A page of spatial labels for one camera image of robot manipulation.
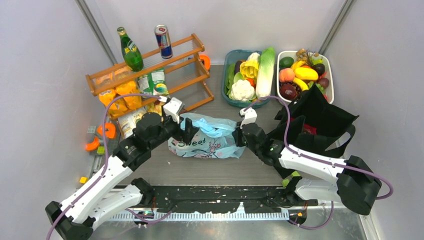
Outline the light blue plastic bag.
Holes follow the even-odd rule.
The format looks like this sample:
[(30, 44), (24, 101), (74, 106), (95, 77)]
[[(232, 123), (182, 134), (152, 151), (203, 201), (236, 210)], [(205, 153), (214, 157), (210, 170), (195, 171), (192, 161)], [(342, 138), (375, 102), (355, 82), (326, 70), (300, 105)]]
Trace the light blue plastic bag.
[(168, 149), (180, 157), (200, 159), (240, 158), (245, 148), (236, 146), (232, 136), (237, 123), (226, 118), (214, 118), (186, 112), (181, 115), (199, 128), (189, 143), (174, 138), (168, 140)]

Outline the black tote bag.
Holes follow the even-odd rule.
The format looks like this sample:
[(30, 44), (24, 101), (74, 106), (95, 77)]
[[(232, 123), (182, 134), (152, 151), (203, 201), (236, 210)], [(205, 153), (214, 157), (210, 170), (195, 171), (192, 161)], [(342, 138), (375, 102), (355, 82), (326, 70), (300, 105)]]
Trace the black tote bag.
[(341, 158), (352, 140), (358, 118), (342, 108), (329, 104), (318, 87), (302, 92), (288, 105), (290, 145), (322, 156)]

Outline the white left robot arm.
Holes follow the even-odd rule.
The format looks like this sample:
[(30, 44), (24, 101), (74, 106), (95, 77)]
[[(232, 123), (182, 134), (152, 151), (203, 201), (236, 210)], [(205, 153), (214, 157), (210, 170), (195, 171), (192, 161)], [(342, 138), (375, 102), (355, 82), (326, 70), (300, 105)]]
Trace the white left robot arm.
[(179, 115), (147, 113), (132, 135), (122, 140), (93, 178), (62, 202), (51, 201), (45, 211), (51, 223), (50, 239), (56, 231), (64, 240), (87, 240), (94, 230), (120, 211), (154, 201), (154, 188), (143, 178), (134, 179), (120, 192), (105, 197), (120, 181), (131, 175), (152, 156), (152, 150), (170, 138), (189, 143), (198, 127)]

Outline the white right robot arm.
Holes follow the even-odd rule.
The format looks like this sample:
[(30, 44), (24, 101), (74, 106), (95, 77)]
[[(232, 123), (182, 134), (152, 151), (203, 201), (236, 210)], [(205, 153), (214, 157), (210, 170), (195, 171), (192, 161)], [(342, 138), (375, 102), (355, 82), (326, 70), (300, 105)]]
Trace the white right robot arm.
[(286, 145), (270, 138), (256, 123), (238, 122), (232, 134), (237, 145), (250, 149), (282, 178), (294, 171), (314, 177), (297, 177), (288, 184), (285, 198), (291, 205), (306, 200), (333, 201), (367, 216), (378, 199), (382, 180), (360, 157), (332, 158)]

